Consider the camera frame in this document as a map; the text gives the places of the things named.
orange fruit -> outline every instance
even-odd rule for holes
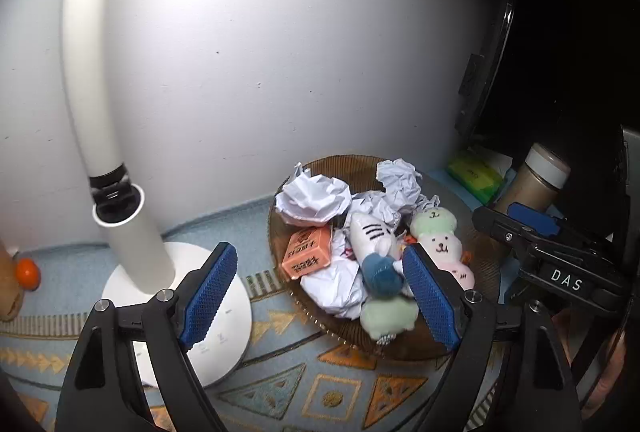
[[[23,288],[33,291],[40,285],[40,268],[30,258],[22,258],[15,265],[15,277]]]

small orange carton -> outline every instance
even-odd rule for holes
[[[292,280],[331,264],[331,226],[305,228],[291,235],[281,268]]]

white wall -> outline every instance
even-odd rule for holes
[[[428,170],[487,0],[109,0],[127,167],[164,229],[273,192],[295,162],[355,152]],[[60,69],[60,0],[0,0],[0,235],[100,239]]]

white bottle cap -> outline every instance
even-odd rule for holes
[[[534,143],[525,160],[531,170],[558,190],[564,186],[571,167],[539,143]]]

brown ribbed bowl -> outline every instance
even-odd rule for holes
[[[383,159],[374,156],[330,156],[307,163],[304,168],[310,168],[312,175],[323,174],[345,181],[351,193],[355,194],[366,190],[383,190],[382,184],[376,180],[376,166],[380,161]],[[278,192],[282,190],[282,185],[278,188]],[[437,194],[440,197],[440,206],[453,212],[458,219],[458,228],[455,233],[462,242],[463,249],[468,250],[477,233],[471,223],[471,210],[447,187],[428,176],[423,178],[422,192],[429,197]],[[299,230],[298,227],[282,221],[275,210],[274,199],[269,211],[268,234],[271,256],[277,271],[287,250],[289,239],[297,230]],[[497,301],[500,293],[500,271],[490,250],[476,248],[469,268],[476,278],[476,289],[490,300]],[[364,352],[405,361],[429,360],[446,354],[444,346],[431,336],[421,314],[413,331],[405,331],[388,346],[381,347],[361,327],[360,320],[336,318],[320,309],[300,287],[300,279],[289,280],[288,286],[296,304],[300,305],[323,331],[337,336],[344,343]]]

